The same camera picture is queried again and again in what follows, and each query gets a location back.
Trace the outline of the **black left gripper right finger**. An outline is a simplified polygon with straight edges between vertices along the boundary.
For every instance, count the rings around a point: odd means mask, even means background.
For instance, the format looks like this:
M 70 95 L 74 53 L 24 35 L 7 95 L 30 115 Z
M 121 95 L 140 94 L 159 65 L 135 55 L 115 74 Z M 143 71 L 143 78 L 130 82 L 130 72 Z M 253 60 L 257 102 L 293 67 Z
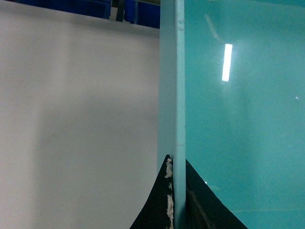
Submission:
M 188 161 L 186 161 L 186 227 L 247 229 L 213 193 Z

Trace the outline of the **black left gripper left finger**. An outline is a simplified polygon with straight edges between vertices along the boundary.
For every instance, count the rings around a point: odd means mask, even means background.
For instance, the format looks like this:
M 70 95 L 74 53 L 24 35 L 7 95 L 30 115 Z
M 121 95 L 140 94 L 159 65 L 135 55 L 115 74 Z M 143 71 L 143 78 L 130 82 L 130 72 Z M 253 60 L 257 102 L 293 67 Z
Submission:
M 173 162 L 166 155 L 155 183 L 132 229 L 173 229 Z

